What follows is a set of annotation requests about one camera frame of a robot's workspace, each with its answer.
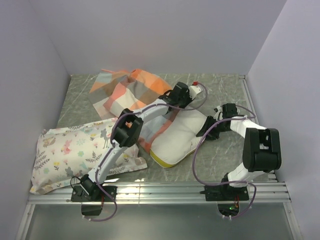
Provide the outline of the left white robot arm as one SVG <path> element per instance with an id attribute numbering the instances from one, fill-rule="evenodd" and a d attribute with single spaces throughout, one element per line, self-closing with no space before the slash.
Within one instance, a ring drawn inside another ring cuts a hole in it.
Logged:
<path id="1" fill-rule="evenodd" d="M 172 90 L 168 90 L 145 107 L 137 110 L 125 108 L 112 128 L 105 153 L 89 173 L 78 179 L 77 184 L 71 184 L 72 195 L 84 195 L 89 201 L 96 201 L 103 195 L 102 184 L 117 159 L 138 142 L 143 125 L 172 110 L 185 111 L 201 92 L 197 82 L 190 86 L 178 82 Z"/>

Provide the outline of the white pillow yellow edge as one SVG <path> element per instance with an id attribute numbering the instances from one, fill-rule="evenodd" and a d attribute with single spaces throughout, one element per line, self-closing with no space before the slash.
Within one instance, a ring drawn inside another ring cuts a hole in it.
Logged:
<path id="1" fill-rule="evenodd" d="M 198 110 L 183 110 L 173 115 L 158 131 L 149 154 L 163 168 L 171 168 L 193 153 L 201 137 L 197 136 L 207 117 Z"/>

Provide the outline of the plaid orange blue pillowcase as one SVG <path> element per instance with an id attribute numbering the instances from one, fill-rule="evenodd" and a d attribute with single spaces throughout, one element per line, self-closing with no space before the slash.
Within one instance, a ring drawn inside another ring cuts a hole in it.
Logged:
<path id="1" fill-rule="evenodd" d="M 132 72 L 101 70 L 88 98 L 102 120 L 118 117 L 123 109 L 141 109 L 172 87 L 159 76 L 135 69 Z M 178 110 L 143 124 L 138 143 L 149 153 L 153 141 L 175 120 Z"/>

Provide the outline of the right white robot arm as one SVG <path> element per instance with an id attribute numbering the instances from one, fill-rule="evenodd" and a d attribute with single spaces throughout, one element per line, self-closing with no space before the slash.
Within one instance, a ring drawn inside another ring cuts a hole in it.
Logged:
<path id="1" fill-rule="evenodd" d="M 221 182 L 220 194 L 226 200 L 233 199 L 238 194 L 238 188 L 249 185 L 255 178 L 264 173 L 278 170 L 282 165 L 280 134 L 275 128 L 266 128 L 253 122 L 255 115 L 252 111 L 249 116 L 239 114 L 240 106 L 226 103 L 214 109 L 215 115 L 208 116 L 204 125 L 197 133 L 200 141 L 192 159 L 192 173 L 201 184 L 196 174 L 196 157 L 200 145 L 205 140 L 217 140 L 220 133 L 235 132 L 244 139 L 242 162 L 233 171 L 226 174 Z"/>

